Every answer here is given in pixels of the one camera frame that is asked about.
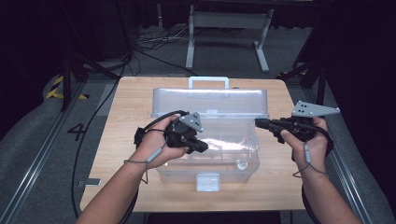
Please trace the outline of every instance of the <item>metal stand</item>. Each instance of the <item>metal stand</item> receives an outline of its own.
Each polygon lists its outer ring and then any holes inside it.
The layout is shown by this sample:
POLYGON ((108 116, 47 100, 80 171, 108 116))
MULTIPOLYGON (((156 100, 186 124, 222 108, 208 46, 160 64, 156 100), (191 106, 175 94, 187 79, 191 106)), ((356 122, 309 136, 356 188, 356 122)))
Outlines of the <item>metal stand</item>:
POLYGON ((187 49, 186 68, 192 69, 195 27, 242 28, 262 30, 261 38, 259 41, 254 42, 254 46, 262 71, 264 73, 269 72, 262 46, 267 36, 273 13, 274 11, 272 9, 268 10, 267 14, 199 12, 194 10, 194 6, 191 6, 189 19, 190 37, 187 49))
POLYGON ((96 71, 105 74, 111 79, 120 79, 120 76, 104 68, 100 64, 91 61, 90 59, 77 54, 69 53, 64 59, 64 104, 61 111, 65 111, 71 101, 71 74, 74 75, 77 82, 85 82, 88 79, 88 74, 85 72, 83 64, 89 65, 96 71))

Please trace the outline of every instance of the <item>hand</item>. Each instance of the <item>hand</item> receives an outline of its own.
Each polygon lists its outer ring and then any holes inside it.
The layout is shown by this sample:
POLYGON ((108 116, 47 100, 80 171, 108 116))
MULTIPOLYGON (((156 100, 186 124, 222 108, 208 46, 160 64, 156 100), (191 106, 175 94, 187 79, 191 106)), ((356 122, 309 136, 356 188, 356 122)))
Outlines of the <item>hand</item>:
MULTIPOLYGON (((327 132, 327 125, 325 119, 314 118, 314 124, 327 132)), ((297 163, 298 169, 304 169, 307 165, 304 156, 304 142, 300 141, 292 133, 289 133, 286 130, 283 130, 280 134, 282 135, 285 142, 287 142, 293 149, 293 156, 297 163)), ((309 140, 307 144, 309 146, 309 151, 311 154, 312 166, 314 166, 321 172, 326 172, 324 159, 326 156, 327 138, 322 133, 317 132, 315 137, 309 140)), ((308 167, 305 170, 301 171, 301 174, 307 176, 322 175, 321 173, 315 171, 312 167, 308 167)))
MULTIPOLYGON (((178 116, 171 116, 162 119, 150 129, 165 130, 171 121, 178 119, 178 116)), ((167 161, 182 157, 186 153, 184 147, 168 147, 165 144, 163 132, 161 131, 150 131, 147 132, 143 138, 142 143, 136 149, 134 154, 131 156, 132 161, 146 161, 147 158, 152 155, 158 148, 162 148, 162 152, 153 161, 148 164, 148 168, 155 168, 163 165, 167 161)))

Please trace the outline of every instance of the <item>finger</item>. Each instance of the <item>finger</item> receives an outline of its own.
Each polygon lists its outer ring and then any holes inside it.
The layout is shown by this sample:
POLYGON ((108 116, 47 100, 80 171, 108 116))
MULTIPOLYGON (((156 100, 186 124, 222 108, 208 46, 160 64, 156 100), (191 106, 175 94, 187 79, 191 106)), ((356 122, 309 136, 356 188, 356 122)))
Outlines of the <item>finger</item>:
POLYGON ((313 121, 314 121, 315 126, 318 126, 319 128, 322 128, 327 132, 326 119, 314 118, 313 121))
POLYGON ((282 135, 282 138, 285 140, 286 143, 289 144, 292 148, 299 148, 302 146, 302 141, 297 139, 292 133, 290 133, 287 130, 282 130, 280 132, 280 135, 282 135))
POLYGON ((166 118, 160 120, 160 122, 158 122, 157 124, 155 124, 153 128, 165 130, 166 127, 168 127, 168 125, 171 123, 171 121, 173 121, 177 118, 178 118, 178 116, 176 116, 176 115, 166 117, 166 118))

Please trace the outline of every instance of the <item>black mat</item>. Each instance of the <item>black mat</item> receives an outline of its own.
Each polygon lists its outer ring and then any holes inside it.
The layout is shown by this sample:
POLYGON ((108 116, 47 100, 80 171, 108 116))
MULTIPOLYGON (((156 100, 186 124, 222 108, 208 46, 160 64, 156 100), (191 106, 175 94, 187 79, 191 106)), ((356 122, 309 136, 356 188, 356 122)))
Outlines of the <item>black mat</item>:
POLYGON ((275 212, 151 213, 148 224, 280 224, 275 212))

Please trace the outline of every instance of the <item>clear plastic container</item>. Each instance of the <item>clear plastic container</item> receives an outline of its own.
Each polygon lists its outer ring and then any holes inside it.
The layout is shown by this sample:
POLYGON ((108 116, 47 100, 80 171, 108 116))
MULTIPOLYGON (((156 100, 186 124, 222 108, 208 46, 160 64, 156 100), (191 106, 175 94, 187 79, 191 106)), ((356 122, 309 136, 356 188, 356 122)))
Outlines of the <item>clear plastic container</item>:
POLYGON ((266 90, 154 90, 153 118, 176 110, 200 113, 204 131, 197 138, 209 149, 157 168, 163 182, 194 183, 199 174, 218 174, 222 183, 246 182, 259 168, 254 119, 268 118, 266 90))

